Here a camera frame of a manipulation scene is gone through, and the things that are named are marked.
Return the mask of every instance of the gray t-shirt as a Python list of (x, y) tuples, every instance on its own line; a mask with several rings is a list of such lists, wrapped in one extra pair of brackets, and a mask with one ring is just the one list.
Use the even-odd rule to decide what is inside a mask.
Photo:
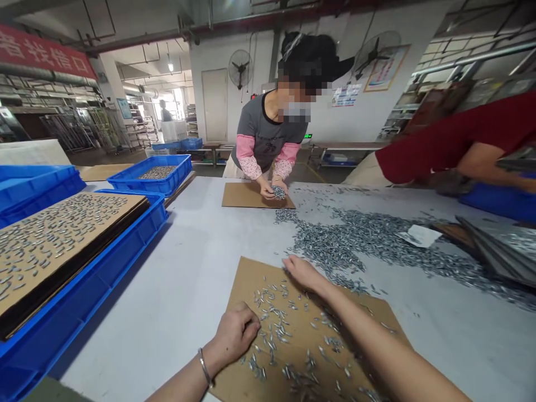
[[(242, 108), (237, 134), (255, 138), (253, 155), (262, 172), (270, 170), (272, 162), (286, 142), (301, 143), (307, 131), (307, 123), (277, 123), (271, 120), (264, 109), (265, 93), (250, 100)], [(236, 157), (236, 145), (231, 153), (234, 163), (240, 168)]]

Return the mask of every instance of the blue bin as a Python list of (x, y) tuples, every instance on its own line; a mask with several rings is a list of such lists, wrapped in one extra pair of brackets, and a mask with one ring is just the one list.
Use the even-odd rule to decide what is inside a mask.
[(75, 170), (74, 174), (43, 193), (35, 194), (32, 198), (19, 202), (11, 208), (0, 210), (0, 229), (75, 195), (84, 188), (85, 182), (80, 178), (80, 173)]
[[(176, 166), (176, 168), (161, 180), (140, 180), (143, 173), (156, 166)], [(108, 178), (108, 182), (118, 190), (134, 190), (160, 193), (165, 197), (172, 195), (179, 185), (192, 171), (190, 155), (161, 155), (152, 156), (134, 166)]]
[(152, 148), (155, 151), (164, 150), (164, 149), (180, 149), (180, 147), (181, 147), (180, 141), (168, 142), (164, 144), (159, 144), (159, 143), (152, 144)]
[(0, 342), (0, 401), (24, 398), (50, 371), (164, 226), (164, 196), (138, 194), (151, 207), (65, 285), (7, 342)]
[(180, 148), (183, 151), (199, 150), (203, 148), (202, 138), (186, 138), (180, 141)]
[(0, 212), (48, 191), (75, 173), (73, 165), (0, 165)]
[[(524, 176), (536, 179), (536, 174)], [(517, 188), (476, 183), (473, 190), (460, 197), (459, 201), (516, 221), (536, 223), (536, 194), (529, 194)]]

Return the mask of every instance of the face mask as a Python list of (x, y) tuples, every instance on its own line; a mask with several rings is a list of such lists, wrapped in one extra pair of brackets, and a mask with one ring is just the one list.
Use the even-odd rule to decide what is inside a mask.
[(285, 121), (308, 123), (311, 121), (311, 104), (309, 102), (289, 102), (283, 109)]

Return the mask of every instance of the bracelet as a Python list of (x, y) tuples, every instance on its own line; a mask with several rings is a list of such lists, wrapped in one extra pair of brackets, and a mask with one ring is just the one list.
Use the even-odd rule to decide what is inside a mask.
[(210, 376), (208, 375), (207, 367), (205, 366), (205, 361), (203, 360), (203, 348), (199, 348), (197, 352), (199, 353), (199, 360), (201, 362), (201, 367), (203, 368), (203, 372), (205, 373), (205, 377), (207, 378), (208, 387), (212, 388), (214, 386), (214, 382), (210, 379)]

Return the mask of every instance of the person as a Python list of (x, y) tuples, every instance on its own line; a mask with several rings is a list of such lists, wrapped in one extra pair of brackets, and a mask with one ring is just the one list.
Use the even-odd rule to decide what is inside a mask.
[(497, 100), (440, 120), (368, 155), (342, 184), (389, 186), (456, 169), (473, 180), (536, 193), (536, 180), (497, 166), (536, 142), (536, 92)]
[[(469, 398), (417, 352), (396, 339), (330, 283), (310, 263), (291, 255), (284, 259), (290, 275), (324, 299), (338, 315), (387, 388), (400, 402), (468, 402)], [(248, 350), (261, 325), (243, 301), (226, 312), (216, 336), (147, 402), (198, 402), (208, 383)]]
[(327, 35), (285, 33), (281, 55), (277, 88), (242, 108), (236, 146), (223, 172), (224, 178), (256, 180), (266, 199), (275, 198), (271, 185), (288, 193), (284, 180), (305, 137), (310, 103), (353, 65), (353, 58), (339, 61), (335, 42)]
[(173, 117), (171, 116), (169, 110), (166, 109), (166, 101), (163, 99), (160, 100), (160, 108), (162, 109), (162, 121), (172, 121)]

